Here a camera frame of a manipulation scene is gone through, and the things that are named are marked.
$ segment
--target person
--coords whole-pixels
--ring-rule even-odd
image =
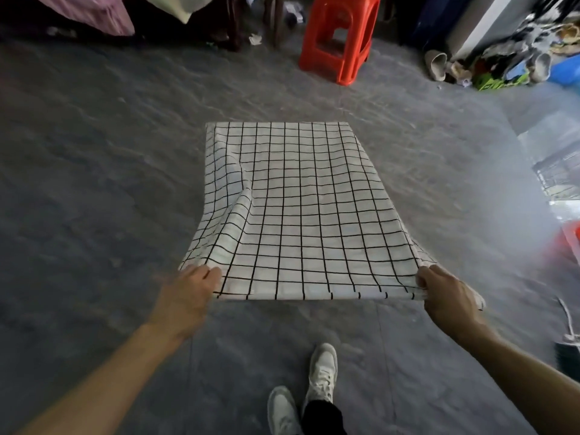
[[[112,434],[149,377],[202,325],[221,271],[188,267],[163,285],[148,321],[112,357],[19,435]],[[433,322],[471,354],[541,435],[580,429],[580,385],[498,336],[477,309],[471,290],[438,266],[421,267],[424,308]],[[332,403],[337,352],[322,344],[310,364],[302,418],[288,389],[274,388],[268,402],[272,435],[346,433]]]

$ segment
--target hand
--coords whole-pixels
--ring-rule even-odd
[[[218,267],[211,270],[208,266],[186,267],[175,280],[161,287],[148,324],[181,344],[202,325],[220,279]]]
[[[420,267],[416,278],[417,285],[427,289],[425,311],[456,343],[465,348],[478,337],[493,334],[464,282],[435,265]]]

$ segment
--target pink cloth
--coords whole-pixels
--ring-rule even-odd
[[[134,35],[123,0],[39,0],[69,20],[83,22],[117,36]]]

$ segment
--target person's right arm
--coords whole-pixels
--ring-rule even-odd
[[[471,354],[541,435],[580,433],[580,384],[499,337],[477,309],[471,289],[439,266],[421,267],[425,311]]]

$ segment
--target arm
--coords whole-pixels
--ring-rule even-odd
[[[156,368],[201,326],[220,278],[218,268],[182,271],[161,288],[149,321],[18,435],[105,435],[116,431]]]
[[[421,267],[417,282],[429,291],[425,310],[433,322],[485,368],[539,434],[578,431],[580,384],[499,337],[471,290],[439,266]]]

